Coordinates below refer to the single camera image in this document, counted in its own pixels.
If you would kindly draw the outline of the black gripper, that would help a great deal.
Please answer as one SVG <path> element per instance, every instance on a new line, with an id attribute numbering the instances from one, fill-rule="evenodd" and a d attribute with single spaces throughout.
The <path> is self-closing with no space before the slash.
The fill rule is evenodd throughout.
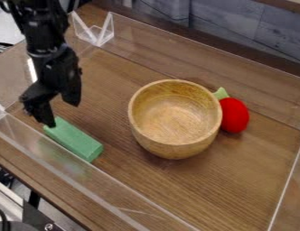
<path id="1" fill-rule="evenodd" d="M 29 51 L 37 80 L 20 96 L 20 102 L 38 123 L 56 127 L 50 101 L 57 94 L 66 103 L 78 106 L 82 101 L 82 68 L 80 57 L 68 44 L 53 50 Z"/>

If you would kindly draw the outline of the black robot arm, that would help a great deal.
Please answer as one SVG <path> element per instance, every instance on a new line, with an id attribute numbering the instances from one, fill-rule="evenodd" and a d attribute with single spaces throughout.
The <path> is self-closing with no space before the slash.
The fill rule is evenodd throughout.
<path id="1" fill-rule="evenodd" d="M 66 42 L 69 16 L 58 0 L 6 0 L 9 11 L 25 35 L 37 80 L 20 96 L 30 116 L 57 126 L 50 101 L 57 95 L 78 106 L 82 101 L 80 57 Z"/>

